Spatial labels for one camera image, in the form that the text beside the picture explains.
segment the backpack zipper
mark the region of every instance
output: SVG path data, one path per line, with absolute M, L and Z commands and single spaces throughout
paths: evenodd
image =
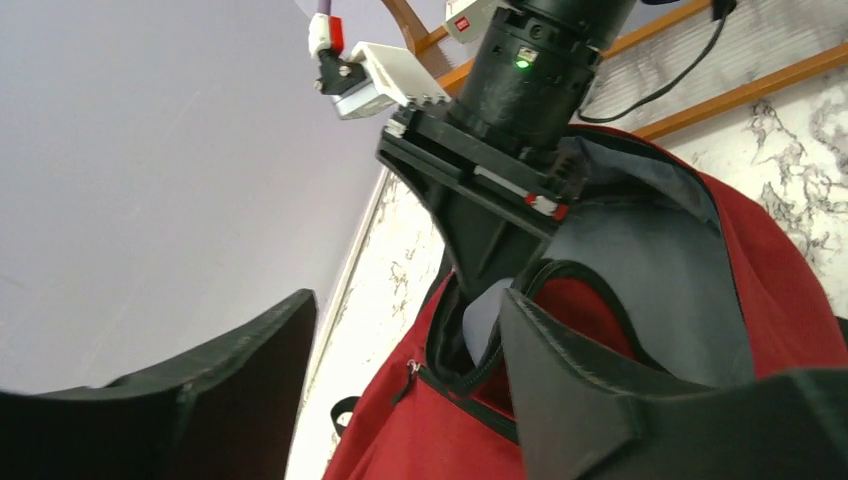
M 421 381 L 432 388 L 433 391 L 456 405 L 460 410 L 493 430 L 498 435 L 516 445 L 518 444 L 518 431 L 515 428 L 515 422 L 513 420 L 496 412 L 477 400 L 454 397 L 451 395 L 450 391 L 433 376 L 427 367 L 415 361 L 415 359 L 410 359 L 406 363 L 406 367 L 406 385 L 404 385 L 403 389 L 392 398 L 392 405 L 397 405 L 401 400 L 403 400 L 403 398 L 406 397 L 406 395 L 412 390 L 415 380 L 420 378 Z
M 513 288 L 532 298 L 544 286 L 547 277 L 556 271 L 556 263 L 549 259 L 537 260 L 534 262 L 533 268 L 525 270 L 513 281 Z M 482 381 L 485 381 L 491 376 L 492 371 L 497 367 L 501 359 L 503 359 L 503 344 L 500 340 L 499 331 L 495 333 L 494 339 L 497 341 L 497 347 L 495 347 L 494 352 L 486 357 L 471 376 L 460 383 L 458 390 L 461 392 L 470 395 L 471 392 L 480 386 Z

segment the marble wall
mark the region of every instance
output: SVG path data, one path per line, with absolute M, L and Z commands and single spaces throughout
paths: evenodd
M 760 202 L 848 315 L 848 68 L 662 139 L 663 146 Z M 414 320 L 443 244 L 417 199 L 391 178 L 338 326 L 308 387 L 289 479 L 317 480 L 337 439 L 330 407 L 361 393 Z

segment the red backpack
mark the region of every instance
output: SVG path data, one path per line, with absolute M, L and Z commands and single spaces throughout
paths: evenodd
M 822 287 L 759 205 L 630 134 L 579 131 L 569 140 L 595 184 L 570 207 L 561 241 L 475 302 L 452 275 L 442 281 L 362 396 L 334 408 L 334 419 L 353 414 L 325 480 L 527 478 L 500 332 L 462 341 L 468 312 L 491 310 L 480 302 L 505 286 L 628 362 L 719 391 L 848 365 Z

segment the black mounting plate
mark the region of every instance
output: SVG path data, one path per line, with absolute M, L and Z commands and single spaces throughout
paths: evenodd
M 380 136 L 377 158 L 430 212 L 463 293 L 475 298 L 547 248 L 559 222 L 523 195 L 559 202 L 562 182 L 452 125 L 447 107 L 400 107 Z

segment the wooden rod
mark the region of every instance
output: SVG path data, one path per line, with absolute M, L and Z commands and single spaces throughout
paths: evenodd
M 848 43 L 842 43 L 751 83 L 734 88 L 633 133 L 647 140 L 656 140 L 843 65 L 848 65 Z
M 417 45 L 427 37 L 428 32 L 409 3 L 406 0 L 383 0 L 383 5 L 386 6 L 386 9 L 395 19 L 395 23 L 398 24 L 406 48 L 416 55 L 420 53 L 419 50 L 416 50 Z
M 428 33 L 426 37 L 422 38 L 418 44 L 415 45 L 416 52 L 423 52 L 433 45 L 442 41 L 442 39 L 448 36 L 448 31 L 445 30 L 445 27 L 439 25 L 439 28 L 433 30 Z
M 687 3 L 686 5 L 663 15 L 662 17 L 636 30 L 635 32 L 629 33 L 619 38 L 615 41 L 615 43 L 612 44 L 609 50 L 603 53 L 603 57 L 604 59 L 610 59 L 630 48 L 633 48 L 636 45 L 644 42 L 645 40 L 679 24 L 680 22 L 692 18 L 698 13 L 709 8 L 710 5 L 710 0 L 694 0 L 691 3 Z M 447 36 L 447 32 L 445 31 L 443 34 L 439 33 L 439 35 L 442 36 L 438 37 L 436 35 L 438 31 L 439 29 L 436 29 L 430 34 L 433 35 L 433 38 L 438 38 L 436 42 L 440 41 L 442 38 Z M 428 44 L 422 41 L 421 45 L 422 47 L 424 47 Z M 445 89 L 448 95 L 456 96 L 460 92 L 460 90 L 462 90 L 462 86 L 465 85 L 465 79 L 471 72 L 472 65 L 474 65 L 474 59 L 463 63 L 459 67 L 439 77 L 439 84 L 442 86 L 442 88 Z

